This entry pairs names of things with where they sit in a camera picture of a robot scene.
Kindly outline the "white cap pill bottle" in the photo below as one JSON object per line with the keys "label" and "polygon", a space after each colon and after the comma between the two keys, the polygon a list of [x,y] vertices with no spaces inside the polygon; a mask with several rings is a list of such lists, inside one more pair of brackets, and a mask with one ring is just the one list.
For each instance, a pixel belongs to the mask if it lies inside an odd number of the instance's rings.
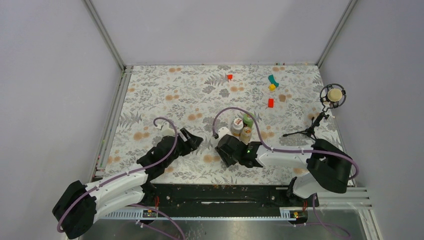
{"label": "white cap pill bottle", "polygon": [[239,137],[244,128],[243,119],[237,117],[233,120],[230,127],[230,132],[233,136]]}

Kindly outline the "amber pill bottle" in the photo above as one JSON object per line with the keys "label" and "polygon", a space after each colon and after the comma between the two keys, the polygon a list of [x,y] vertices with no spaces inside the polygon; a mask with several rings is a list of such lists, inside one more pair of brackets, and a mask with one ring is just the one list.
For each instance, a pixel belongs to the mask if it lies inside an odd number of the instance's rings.
{"label": "amber pill bottle", "polygon": [[245,145],[248,145],[252,137],[252,129],[248,126],[245,126],[239,136],[239,140],[244,143]]}

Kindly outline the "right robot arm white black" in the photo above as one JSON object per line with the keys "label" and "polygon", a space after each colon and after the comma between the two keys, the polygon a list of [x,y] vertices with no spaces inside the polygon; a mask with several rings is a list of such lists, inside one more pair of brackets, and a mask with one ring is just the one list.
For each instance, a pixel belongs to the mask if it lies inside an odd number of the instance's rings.
{"label": "right robot arm white black", "polygon": [[315,193],[347,191],[352,159],[324,139],[312,145],[282,146],[273,148],[260,141],[244,144],[232,135],[221,137],[215,147],[227,167],[239,164],[247,168],[283,166],[307,170],[289,184],[287,201],[293,206],[301,205]]}

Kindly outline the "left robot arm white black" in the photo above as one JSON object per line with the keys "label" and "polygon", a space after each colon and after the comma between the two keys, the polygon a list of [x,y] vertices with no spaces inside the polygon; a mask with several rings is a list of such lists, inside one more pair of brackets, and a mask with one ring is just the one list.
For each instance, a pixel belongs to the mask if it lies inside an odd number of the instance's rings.
{"label": "left robot arm white black", "polygon": [[126,170],[87,184],[72,182],[52,209],[59,231],[73,240],[113,211],[139,202],[144,206],[152,204],[155,192],[151,181],[178,157],[197,150],[203,140],[182,128],[177,135],[162,137]]}

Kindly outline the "green pill bottle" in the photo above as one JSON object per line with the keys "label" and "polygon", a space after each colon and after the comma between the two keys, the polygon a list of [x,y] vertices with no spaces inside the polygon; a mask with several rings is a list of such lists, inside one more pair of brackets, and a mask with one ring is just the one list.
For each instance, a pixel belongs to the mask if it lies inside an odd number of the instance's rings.
{"label": "green pill bottle", "polygon": [[242,117],[243,126],[252,128],[254,125],[255,115],[253,113],[244,113]]}

